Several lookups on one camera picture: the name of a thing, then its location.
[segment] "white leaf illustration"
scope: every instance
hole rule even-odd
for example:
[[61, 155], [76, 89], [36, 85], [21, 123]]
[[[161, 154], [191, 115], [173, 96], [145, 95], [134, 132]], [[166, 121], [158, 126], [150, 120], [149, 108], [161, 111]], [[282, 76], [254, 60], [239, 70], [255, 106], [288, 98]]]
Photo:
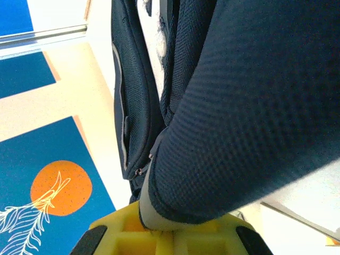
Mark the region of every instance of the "white leaf illustration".
[[70, 182], [66, 178], [62, 182], [61, 173], [52, 188], [36, 201], [24, 206], [7, 206], [0, 211], [0, 234], [16, 232], [8, 240], [0, 255], [33, 255], [41, 246], [39, 237], [45, 231], [43, 223], [49, 223], [48, 208], [54, 207], [52, 199]]

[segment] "orange sun illustration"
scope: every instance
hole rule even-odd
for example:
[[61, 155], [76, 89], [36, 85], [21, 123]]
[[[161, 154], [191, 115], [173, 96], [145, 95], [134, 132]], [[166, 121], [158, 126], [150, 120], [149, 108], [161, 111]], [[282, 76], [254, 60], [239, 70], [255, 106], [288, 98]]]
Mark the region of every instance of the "orange sun illustration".
[[71, 161], [59, 160], [45, 166], [34, 179], [31, 186], [31, 200], [39, 201], [55, 187], [56, 180], [64, 182], [48, 207], [48, 214], [66, 216], [79, 210], [90, 198], [92, 183], [85, 170]]

